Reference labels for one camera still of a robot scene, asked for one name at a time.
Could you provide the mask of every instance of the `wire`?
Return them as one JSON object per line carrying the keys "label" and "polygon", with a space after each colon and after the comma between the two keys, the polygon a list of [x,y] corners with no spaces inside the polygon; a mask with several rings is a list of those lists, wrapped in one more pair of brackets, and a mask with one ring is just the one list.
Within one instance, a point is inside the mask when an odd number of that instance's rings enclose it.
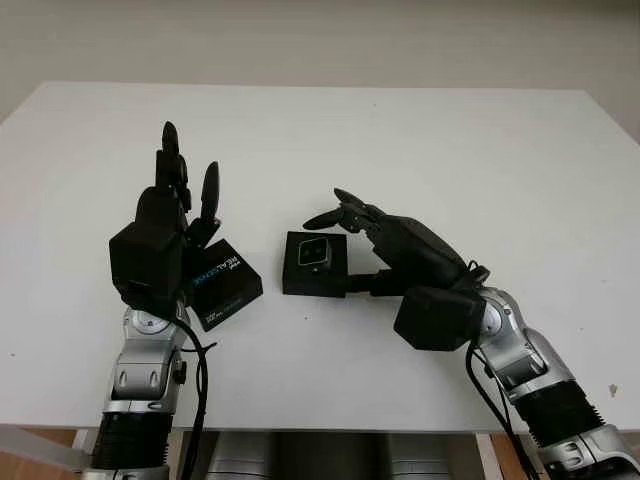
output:
{"label": "wire", "polygon": [[197,388],[198,406],[196,408],[196,416],[193,420],[191,439],[187,446],[187,453],[185,455],[181,477],[182,480],[189,480],[193,474],[196,459],[198,458],[198,446],[200,444],[200,437],[204,427],[204,416],[207,408],[207,392],[209,390],[209,369],[207,368],[206,350],[202,347],[202,344],[198,340],[198,336],[191,327],[179,318],[170,318],[169,321],[187,334],[193,344],[193,350],[198,355],[198,368],[196,370],[196,382],[199,387]]}
{"label": "wire", "polygon": [[[482,365],[484,365],[485,369],[487,368],[487,361],[484,358],[482,358],[482,356],[480,356],[477,350],[473,351],[473,356],[476,357],[480,361],[480,363],[482,363]],[[504,392],[502,391],[502,387],[500,386],[500,382],[498,382],[498,379],[494,377],[494,380],[496,381],[496,386],[498,387],[498,393],[500,394],[500,400],[502,401],[502,408],[504,409],[505,419],[509,427],[511,427],[511,417],[509,415],[509,407],[507,407],[507,399],[504,396]]]}
{"label": "wire", "polygon": [[[218,345],[218,342],[211,342],[209,345],[202,347],[205,355],[209,353],[209,350],[211,350],[216,345]],[[180,351],[184,353],[196,353],[195,348],[181,348]],[[202,387],[200,386],[200,375],[201,375],[200,370],[201,370],[200,360],[198,359],[198,365],[196,366],[196,391],[198,393],[202,391]]]}
{"label": "wire", "polygon": [[[493,401],[487,394],[486,390],[482,387],[482,385],[480,385],[480,382],[478,381],[478,378],[476,377],[476,374],[473,371],[472,357],[474,355],[475,348],[476,348],[476,342],[474,340],[470,341],[469,347],[467,348],[467,353],[465,355],[465,367],[467,370],[467,375],[469,375],[469,379],[471,380],[471,383],[473,383],[474,387],[476,387],[476,390],[478,391],[482,399],[485,401],[485,403],[489,406],[493,414],[496,416],[496,418],[500,422],[500,425],[502,425],[502,428],[504,428],[504,431],[507,434],[507,437],[509,437],[509,440],[511,440],[511,443],[513,445],[514,450],[516,451],[516,454],[518,455],[518,459],[520,460],[520,465],[522,466],[524,473],[527,475],[529,480],[540,480],[540,477],[538,476],[538,472],[536,472],[536,469],[531,463],[531,460],[529,459],[529,457],[524,451],[522,442],[520,442],[520,439],[513,433],[513,429],[511,428],[511,422],[510,421],[507,422],[505,417],[500,413],[500,410],[498,410],[498,407],[495,405],[495,403],[493,403]],[[506,410],[507,404],[506,404],[506,400],[504,399],[504,396],[502,397],[502,401],[503,401],[503,406],[505,407],[505,410]]]}

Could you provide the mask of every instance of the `camera lens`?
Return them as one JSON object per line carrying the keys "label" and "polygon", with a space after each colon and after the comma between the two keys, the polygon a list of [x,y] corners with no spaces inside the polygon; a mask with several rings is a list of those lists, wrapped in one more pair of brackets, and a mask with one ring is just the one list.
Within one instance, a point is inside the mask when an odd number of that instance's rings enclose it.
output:
{"label": "camera lens", "polygon": [[329,260],[329,242],[326,238],[314,238],[300,242],[298,264],[318,265]]}

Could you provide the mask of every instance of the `camera box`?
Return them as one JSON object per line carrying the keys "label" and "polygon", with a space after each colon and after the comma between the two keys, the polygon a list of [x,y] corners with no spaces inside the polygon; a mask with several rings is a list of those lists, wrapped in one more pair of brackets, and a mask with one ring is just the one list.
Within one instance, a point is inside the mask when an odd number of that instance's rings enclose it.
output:
{"label": "camera box", "polygon": [[287,233],[282,272],[284,294],[344,297],[347,275],[346,235]]}
{"label": "camera box", "polygon": [[208,247],[192,275],[193,309],[211,330],[262,295],[262,280],[226,240]]}

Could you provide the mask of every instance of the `white table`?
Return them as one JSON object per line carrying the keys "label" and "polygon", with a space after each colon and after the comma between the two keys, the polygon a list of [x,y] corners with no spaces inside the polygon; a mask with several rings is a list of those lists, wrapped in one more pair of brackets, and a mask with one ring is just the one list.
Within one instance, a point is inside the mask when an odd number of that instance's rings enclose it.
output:
{"label": "white table", "polygon": [[[0,126],[0,424],[99,423],[124,311],[107,241],[154,180],[167,119],[194,199],[220,162],[218,238],[264,284],[203,335],[220,342],[207,427],[498,428],[461,351],[393,332],[398,299],[281,294],[285,232],[341,186],[488,266],[604,417],[640,428],[640,149],[586,94],[115,83],[44,84]],[[349,249],[352,273],[380,266],[364,236]]]}

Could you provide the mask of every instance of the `robotic arm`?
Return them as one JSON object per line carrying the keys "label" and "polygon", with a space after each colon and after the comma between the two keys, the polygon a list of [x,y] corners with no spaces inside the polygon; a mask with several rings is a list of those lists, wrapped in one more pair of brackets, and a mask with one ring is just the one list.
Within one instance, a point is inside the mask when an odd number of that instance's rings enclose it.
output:
{"label": "robotic arm", "polygon": [[180,350],[188,336],[198,353],[198,407],[182,478],[195,464],[207,401],[204,350],[191,330],[191,265],[218,229],[218,165],[207,169],[201,216],[191,225],[187,168],[178,134],[167,122],[156,153],[155,185],[138,202],[136,217],[109,242],[113,284],[128,305],[125,342],[113,371],[102,422],[85,480],[168,480],[167,435],[186,380]]}
{"label": "robotic arm", "polygon": [[309,220],[304,228],[338,224],[351,233],[364,230],[373,252],[391,267],[350,276],[347,291],[402,295],[394,330],[416,349],[452,351],[469,342],[469,376],[514,441],[530,478],[537,474],[475,378],[473,355],[528,424],[552,479],[640,478],[640,462],[616,427],[605,424],[589,404],[549,342],[527,327],[516,301],[483,285],[489,276],[486,268],[467,265],[420,222],[388,215],[344,190],[334,192],[340,206]]}

